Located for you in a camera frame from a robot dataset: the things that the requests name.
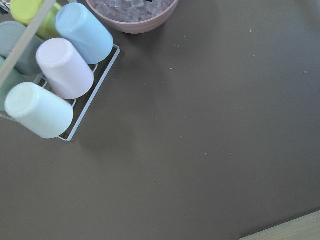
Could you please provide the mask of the blue cup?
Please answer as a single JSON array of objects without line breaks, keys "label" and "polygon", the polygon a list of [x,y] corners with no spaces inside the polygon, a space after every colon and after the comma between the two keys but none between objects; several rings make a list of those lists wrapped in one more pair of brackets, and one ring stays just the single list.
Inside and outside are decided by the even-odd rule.
[{"label": "blue cup", "polygon": [[61,37],[73,44],[89,65],[102,62],[112,52],[113,36],[81,3],[63,6],[56,15],[55,28]]}]

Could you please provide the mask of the white cup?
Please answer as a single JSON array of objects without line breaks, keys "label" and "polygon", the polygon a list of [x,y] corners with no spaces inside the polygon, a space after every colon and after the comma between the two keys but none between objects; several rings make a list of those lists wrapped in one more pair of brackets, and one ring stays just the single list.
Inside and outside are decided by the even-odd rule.
[{"label": "white cup", "polygon": [[71,104],[32,82],[13,87],[4,103],[6,113],[41,138],[52,139],[71,125]]}]

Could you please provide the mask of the yellow cup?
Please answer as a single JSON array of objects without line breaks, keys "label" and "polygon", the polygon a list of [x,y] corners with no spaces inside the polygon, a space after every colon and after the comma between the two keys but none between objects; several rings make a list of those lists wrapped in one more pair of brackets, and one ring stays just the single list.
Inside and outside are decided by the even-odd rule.
[{"label": "yellow cup", "polygon": [[[11,0],[11,15],[17,22],[24,26],[28,26],[40,10],[43,2],[43,0]],[[36,35],[39,38],[49,40],[61,37],[55,27],[56,16],[61,8],[62,6],[56,2],[50,9],[46,18],[36,32]]]}]

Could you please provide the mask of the pink bowl with ice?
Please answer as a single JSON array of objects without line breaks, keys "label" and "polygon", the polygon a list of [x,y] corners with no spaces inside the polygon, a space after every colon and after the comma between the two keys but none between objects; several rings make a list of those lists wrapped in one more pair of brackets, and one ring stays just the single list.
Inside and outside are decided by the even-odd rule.
[{"label": "pink bowl with ice", "polygon": [[87,0],[87,5],[108,27],[127,34],[143,34],[164,24],[178,0]]}]

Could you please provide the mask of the pink cup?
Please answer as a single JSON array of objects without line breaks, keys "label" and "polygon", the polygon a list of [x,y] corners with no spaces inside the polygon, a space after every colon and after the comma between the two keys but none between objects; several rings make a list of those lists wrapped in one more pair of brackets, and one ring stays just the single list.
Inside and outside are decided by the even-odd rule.
[{"label": "pink cup", "polygon": [[85,95],[94,84],[94,74],[72,43],[64,38],[43,42],[36,61],[53,91],[66,100]]}]

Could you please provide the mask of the grey cup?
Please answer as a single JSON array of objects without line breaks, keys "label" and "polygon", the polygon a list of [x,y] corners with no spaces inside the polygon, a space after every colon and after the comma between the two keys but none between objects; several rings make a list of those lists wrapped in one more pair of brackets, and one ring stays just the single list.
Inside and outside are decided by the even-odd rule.
[{"label": "grey cup", "polygon": [[[16,46],[27,27],[16,21],[5,21],[0,24],[0,55],[7,58]],[[42,71],[36,60],[36,53],[43,41],[36,35],[17,61],[15,68],[26,76],[34,76]]]}]

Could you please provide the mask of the bamboo cutting board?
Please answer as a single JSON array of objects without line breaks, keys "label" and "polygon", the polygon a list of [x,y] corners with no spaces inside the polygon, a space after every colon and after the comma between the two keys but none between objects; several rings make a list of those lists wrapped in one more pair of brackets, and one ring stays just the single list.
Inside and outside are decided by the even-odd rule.
[{"label": "bamboo cutting board", "polygon": [[241,240],[319,240],[320,211],[265,229]]}]

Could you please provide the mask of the green cup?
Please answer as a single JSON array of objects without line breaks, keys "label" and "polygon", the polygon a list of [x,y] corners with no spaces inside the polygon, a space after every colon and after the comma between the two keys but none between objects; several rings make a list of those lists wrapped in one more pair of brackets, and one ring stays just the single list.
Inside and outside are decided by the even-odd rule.
[{"label": "green cup", "polygon": [[0,110],[5,110],[5,100],[10,90],[18,84],[25,82],[26,79],[14,68],[4,84],[0,87]]}]

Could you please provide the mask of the white cup rack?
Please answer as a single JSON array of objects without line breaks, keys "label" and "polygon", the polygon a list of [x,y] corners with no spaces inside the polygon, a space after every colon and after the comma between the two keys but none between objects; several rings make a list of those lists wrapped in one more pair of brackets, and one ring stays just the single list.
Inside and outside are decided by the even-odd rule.
[{"label": "white cup rack", "polygon": [[93,103],[104,80],[107,78],[109,71],[117,60],[121,50],[119,46],[114,45],[110,55],[102,62],[89,65],[94,75],[94,82],[91,89],[83,96],[76,99],[68,99],[67,102],[73,108],[73,120],[68,129],[57,138],[69,142],[73,139],[79,125],[85,117],[88,109]]}]

